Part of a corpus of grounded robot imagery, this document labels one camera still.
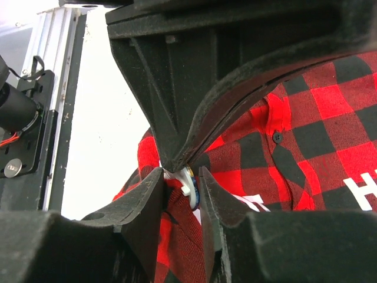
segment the black button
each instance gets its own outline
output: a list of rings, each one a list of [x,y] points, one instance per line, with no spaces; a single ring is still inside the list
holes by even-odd
[[[272,139],[275,143],[279,144],[283,141],[283,135],[276,131],[275,134],[273,134]]]

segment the red fabric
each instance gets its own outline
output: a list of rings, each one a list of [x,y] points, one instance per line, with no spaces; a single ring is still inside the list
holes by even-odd
[[[360,208],[343,180],[361,187],[377,181],[377,55],[336,60],[280,84],[244,113],[191,164],[206,166],[237,196],[258,195],[270,210]],[[275,133],[283,140],[274,141]],[[137,186],[159,158],[149,132],[138,148]],[[181,184],[172,189],[161,219],[156,282],[205,282],[201,227]],[[377,198],[365,198],[377,211]]]

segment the black cylinder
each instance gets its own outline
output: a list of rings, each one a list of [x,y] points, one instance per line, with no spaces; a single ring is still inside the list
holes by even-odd
[[[0,127],[21,131],[35,118],[37,105],[22,92],[5,83],[0,90]]]

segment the black mounting plate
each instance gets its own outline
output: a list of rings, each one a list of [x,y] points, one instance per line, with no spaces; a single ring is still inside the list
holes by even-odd
[[[6,164],[15,158],[22,161],[22,169],[19,176],[33,173],[38,168],[47,112],[49,110],[52,91],[54,89],[54,78],[54,73],[47,70],[44,72],[44,75],[36,81],[19,81],[17,90],[25,93],[25,95],[31,97],[37,103],[40,103],[44,109],[32,128],[23,133],[19,140],[0,148],[0,178],[5,177],[4,169]],[[3,140],[10,137],[10,133],[5,133]]]

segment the wire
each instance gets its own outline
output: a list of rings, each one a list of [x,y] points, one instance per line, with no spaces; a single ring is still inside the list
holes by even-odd
[[[0,143],[0,147],[2,146],[6,146],[7,144],[10,144],[10,143],[13,143],[15,142],[16,140],[19,139],[19,136],[17,136],[17,133],[14,133],[14,135],[6,140],[3,140],[1,143]]]

